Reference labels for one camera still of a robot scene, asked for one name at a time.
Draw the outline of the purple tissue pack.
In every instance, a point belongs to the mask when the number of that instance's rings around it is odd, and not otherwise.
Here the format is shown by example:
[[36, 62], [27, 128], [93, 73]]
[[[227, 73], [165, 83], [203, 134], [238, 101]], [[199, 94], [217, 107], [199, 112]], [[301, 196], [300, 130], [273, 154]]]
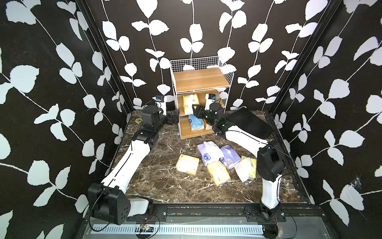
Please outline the purple tissue pack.
[[219, 161], [228, 169], [234, 168], [240, 161], [241, 157], [238, 153], [229, 145], [225, 145], [221, 148], [223, 157]]
[[204, 141], [197, 149], [205, 166], [224, 158], [223, 152], [213, 141]]

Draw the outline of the light blue tissue pack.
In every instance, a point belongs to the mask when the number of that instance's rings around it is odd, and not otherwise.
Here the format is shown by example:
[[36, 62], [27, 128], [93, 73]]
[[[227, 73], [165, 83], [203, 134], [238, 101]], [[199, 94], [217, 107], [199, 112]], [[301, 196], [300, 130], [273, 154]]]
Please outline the light blue tissue pack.
[[188, 119], [189, 119], [191, 131], [205, 129], [205, 123], [204, 123], [203, 119], [199, 119], [194, 115], [188, 115]]

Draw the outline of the orange tissue pack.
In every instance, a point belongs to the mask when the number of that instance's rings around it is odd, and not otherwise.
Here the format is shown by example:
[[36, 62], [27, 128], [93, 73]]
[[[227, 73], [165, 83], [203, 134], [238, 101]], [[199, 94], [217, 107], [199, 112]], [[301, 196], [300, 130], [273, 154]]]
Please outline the orange tissue pack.
[[204, 119], [204, 123], [205, 123], [205, 130], [210, 130], [210, 129], [212, 129], [212, 126], [209, 125], [205, 119]]

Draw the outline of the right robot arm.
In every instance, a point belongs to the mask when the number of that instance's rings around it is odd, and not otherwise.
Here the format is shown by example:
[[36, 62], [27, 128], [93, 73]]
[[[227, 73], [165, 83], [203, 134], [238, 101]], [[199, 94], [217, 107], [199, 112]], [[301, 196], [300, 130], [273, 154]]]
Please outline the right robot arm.
[[280, 211], [280, 183], [285, 168], [285, 154], [277, 140], [267, 141], [273, 129], [245, 107], [225, 115], [219, 103], [209, 109], [192, 105], [193, 114], [206, 120], [218, 136], [246, 149], [257, 159], [256, 170], [262, 178], [262, 198], [259, 216], [269, 222]]

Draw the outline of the purple tissue pack front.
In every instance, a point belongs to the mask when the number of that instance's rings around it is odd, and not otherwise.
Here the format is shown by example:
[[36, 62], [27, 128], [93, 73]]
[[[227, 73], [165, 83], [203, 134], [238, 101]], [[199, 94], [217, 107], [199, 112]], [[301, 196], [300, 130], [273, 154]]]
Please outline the purple tissue pack front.
[[204, 141], [197, 149], [205, 166], [224, 158], [223, 152], [213, 141]]

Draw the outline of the green floral tissue pack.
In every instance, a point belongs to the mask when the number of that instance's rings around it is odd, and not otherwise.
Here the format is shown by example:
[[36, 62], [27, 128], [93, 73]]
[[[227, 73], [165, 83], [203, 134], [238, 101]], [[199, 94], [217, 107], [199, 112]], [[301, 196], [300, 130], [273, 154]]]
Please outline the green floral tissue pack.
[[186, 115], [193, 114], [192, 105], [199, 105], [199, 98], [197, 94], [183, 95], [183, 108]]

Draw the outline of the small circuit board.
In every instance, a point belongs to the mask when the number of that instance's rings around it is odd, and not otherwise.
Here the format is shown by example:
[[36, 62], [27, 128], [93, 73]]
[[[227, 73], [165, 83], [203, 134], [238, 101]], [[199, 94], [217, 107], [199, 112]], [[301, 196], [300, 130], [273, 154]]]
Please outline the small circuit board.
[[153, 225], [139, 225], [137, 227], [137, 230], [136, 232], [138, 234], [142, 234], [142, 233], [153, 233], [154, 232], [154, 229], [155, 227]]

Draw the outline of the yellow green tissue pack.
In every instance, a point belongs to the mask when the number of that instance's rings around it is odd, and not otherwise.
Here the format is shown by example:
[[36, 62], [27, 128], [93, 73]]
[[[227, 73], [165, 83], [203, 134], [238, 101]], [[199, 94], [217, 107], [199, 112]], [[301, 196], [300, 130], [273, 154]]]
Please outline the yellow green tissue pack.
[[241, 161], [234, 168], [241, 182], [254, 180], [257, 173], [257, 159], [241, 156]]

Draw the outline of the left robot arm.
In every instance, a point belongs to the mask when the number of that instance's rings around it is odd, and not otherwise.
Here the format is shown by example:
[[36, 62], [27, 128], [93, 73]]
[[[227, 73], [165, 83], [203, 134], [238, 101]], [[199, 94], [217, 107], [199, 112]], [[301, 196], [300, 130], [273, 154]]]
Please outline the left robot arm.
[[143, 122], [122, 159], [101, 183], [93, 183], [88, 189], [90, 217], [121, 225], [129, 217], [152, 212], [149, 199], [128, 198], [126, 191], [138, 166], [158, 140], [161, 128], [178, 124], [179, 114], [179, 110], [167, 111], [163, 103], [142, 111]]

